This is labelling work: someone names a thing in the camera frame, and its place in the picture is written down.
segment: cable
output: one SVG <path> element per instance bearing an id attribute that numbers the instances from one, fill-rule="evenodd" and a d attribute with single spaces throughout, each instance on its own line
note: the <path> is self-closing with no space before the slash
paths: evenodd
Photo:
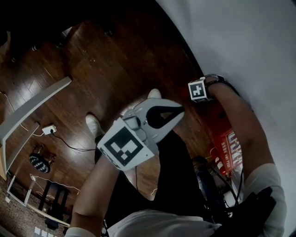
<path id="1" fill-rule="evenodd" d="M 229 185 L 229 183 L 227 183 L 226 182 L 226 180 L 225 179 L 223 179 L 222 177 L 221 177 L 221 175 L 219 175 L 218 174 L 218 172 L 217 171 L 215 171 L 211 166 L 210 166 L 210 169 L 226 184 L 226 186 L 228 186 L 229 187 L 229 189 L 230 189 L 230 191 L 231 191 L 231 193 L 232 193 L 232 195 L 233 195 L 233 197 L 234 197 L 234 199 L 235 199 L 235 206 L 237 206 L 238 204 L 239 204 L 239 201 L 238 201 L 238 199 L 237 199 L 237 197 L 236 197 L 236 195 L 235 195 L 235 193 L 234 193 L 234 191 L 233 191 L 233 189 L 232 189 L 232 187 Z"/>
<path id="2" fill-rule="evenodd" d="M 9 104 L 10 104 L 12 110 L 15 111 L 14 108 L 13 108 L 13 106 L 12 106 L 12 104 L 11 104 L 11 102 L 10 102 L 10 100 L 9 100 L 9 98 L 8 98 L 8 96 L 7 96 L 4 92 L 1 92 L 1 91 L 0 91 L 0 94 L 5 95 L 5 97 L 7 98 L 7 100 L 8 100 L 8 102 L 9 102 Z M 20 124 L 20 125 L 21 125 L 22 128 L 24 128 L 26 131 L 29 131 L 29 130 L 26 129 L 22 124 Z M 41 137 L 43 134 L 44 134 L 44 132 L 43 132 L 41 135 L 37 135 L 37 134 L 34 134 L 34 133 L 33 133 L 33 135 L 36 136 L 36 137 Z"/>
<path id="3" fill-rule="evenodd" d="M 139 189 L 138 189 L 138 175 L 137 175 L 137 166 L 135 166 L 135 173 L 136 173 L 136 188 L 137 188 L 137 190 L 139 191 Z"/>
<path id="4" fill-rule="evenodd" d="M 33 135 L 36 136 L 36 137 L 41 137 L 43 134 L 44 134 L 44 132 L 43 132 L 41 135 L 36 135 L 36 134 L 33 133 Z"/>
<path id="5" fill-rule="evenodd" d="M 103 220 L 103 226 L 104 226 L 104 228 L 105 228 L 105 230 L 106 230 L 106 233 L 102 233 L 102 236 L 103 237 L 109 237 L 109 233 L 108 233 L 108 231 L 107 231 L 107 224 L 106 224 L 106 221 L 105 221 L 105 219 Z"/>
<path id="6" fill-rule="evenodd" d="M 240 185 L 239 185 L 239 190 L 237 191 L 237 200 L 240 197 L 240 192 L 241 192 L 241 186 L 242 186 L 242 180 L 243 180 L 243 173 L 244 173 L 244 169 L 241 169 L 241 174 L 240 174 Z"/>
<path id="7" fill-rule="evenodd" d="M 157 190 L 157 189 L 158 189 L 158 188 L 155 188 L 155 189 L 153 190 L 153 192 L 152 192 L 150 195 L 154 197 L 155 195 L 152 195 L 152 194 L 153 194 L 154 191 Z"/>
<path id="8" fill-rule="evenodd" d="M 54 134 L 53 130 L 50 130 L 50 133 L 51 133 L 52 135 L 54 135 L 54 137 L 56 137 L 56 138 L 62 140 L 62 141 L 66 144 L 66 146 L 68 146 L 69 148 L 71 148 L 71 149 L 73 149 L 73 150 L 77 150 L 77 151 L 91 151 L 91 150 L 96 150 L 96 149 L 81 149 L 81 148 L 74 148 L 74 147 L 72 147 L 72 146 L 69 146 L 69 145 L 64 141 L 63 138 L 56 136 L 56 135 Z"/>
<path id="9" fill-rule="evenodd" d="M 227 204 L 227 202 L 226 202 L 226 200 L 223 198 L 223 201 L 224 201 L 224 204 L 228 207 L 228 208 L 230 208 L 230 206 Z"/>
<path id="10" fill-rule="evenodd" d="M 44 189 L 37 183 L 37 181 L 36 180 L 33 180 L 33 181 L 35 181 L 35 183 L 42 189 L 42 191 L 44 192 Z M 39 192 L 39 191 L 36 191 L 36 193 L 37 194 L 39 194 L 40 196 L 42 196 L 42 193 L 41 192 Z M 49 198 L 52 198 L 52 199 L 55 199 L 53 196 L 51 196 L 51 195 L 46 195 L 46 197 L 49 197 Z"/>
<path id="11" fill-rule="evenodd" d="M 31 179 L 32 179 L 33 181 L 35 181 L 35 183 L 37 183 L 36 178 L 39 178 L 39 179 L 47 180 L 47 181 L 52 182 L 52 183 L 57 183 L 57 184 L 62 185 L 62 186 L 64 186 L 64 187 L 75 188 L 76 190 L 80 191 L 80 189 L 78 189 L 78 188 L 76 188 L 76 187 L 74 187 L 74 186 L 67 186 L 67 185 L 64 185 L 64 184 L 60 184 L 60 183 L 58 183 L 58 182 L 51 181 L 51 180 L 48 180 L 48 179 L 45 179 L 45 178 L 42 178 L 42 177 L 39 177 L 39 176 L 34 176 L 34 175 L 32 175 L 32 174 L 30 174 L 30 177 L 31 177 Z"/>

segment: black pants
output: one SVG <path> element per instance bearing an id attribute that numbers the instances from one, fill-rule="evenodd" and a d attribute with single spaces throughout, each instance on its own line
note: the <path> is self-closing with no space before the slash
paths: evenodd
<path id="1" fill-rule="evenodd" d="M 160 175 L 153 201 L 144 198 L 120 171 L 105 220 L 111 227 L 131 213 L 154 209 L 205 218 L 204 198 L 184 141 L 173 131 L 158 143 Z M 95 152 L 95 161 L 102 155 Z"/>

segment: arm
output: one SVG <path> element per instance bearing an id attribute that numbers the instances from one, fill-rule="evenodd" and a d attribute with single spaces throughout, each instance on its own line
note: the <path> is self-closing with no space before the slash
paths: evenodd
<path id="1" fill-rule="evenodd" d="M 119 170 L 102 156 L 84 182 L 75 201 L 71 227 L 80 227 L 101 236 L 103 220 Z"/>
<path id="2" fill-rule="evenodd" d="M 206 82 L 212 80 L 216 78 L 209 77 Z M 259 166 L 274 163 L 265 133 L 250 106 L 223 83 L 211 85 L 208 91 L 224 108 L 240 142 L 245 180 Z"/>

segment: forearm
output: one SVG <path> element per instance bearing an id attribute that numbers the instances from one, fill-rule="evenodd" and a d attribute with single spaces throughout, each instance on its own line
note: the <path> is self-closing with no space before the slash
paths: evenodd
<path id="1" fill-rule="evenodd" d="M 245 178 L 264 163 L 273 163 L 263 128 L 250 106 L 230 87 L 216 83 L 209 93 L 220 102 L 240 142 Z"/>
<path id="2" fill-rule="evenodd" d="M 83 184 L 73 207 L 81 216 L 104 218 L 119 170 L 102 156 Z"/>

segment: power strip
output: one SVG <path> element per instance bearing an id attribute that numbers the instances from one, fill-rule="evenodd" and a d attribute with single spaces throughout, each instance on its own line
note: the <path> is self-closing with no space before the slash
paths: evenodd
<path id="1" fill-rule="evenodd" d="M 54 126 L 54 125 L 52 124 L 52 125 L 49 125 L 49 126 L 47 126 L 47 127 L 44 127 L 44 128 L 42 129 L 42 131 L 44 132 L 45 135 L 50 134 L 50 133 L 51 133 L 51 132 L 50 132 L 51 130 L 54 131 L 54 132 L 56 132 L 56 126 Z"/>

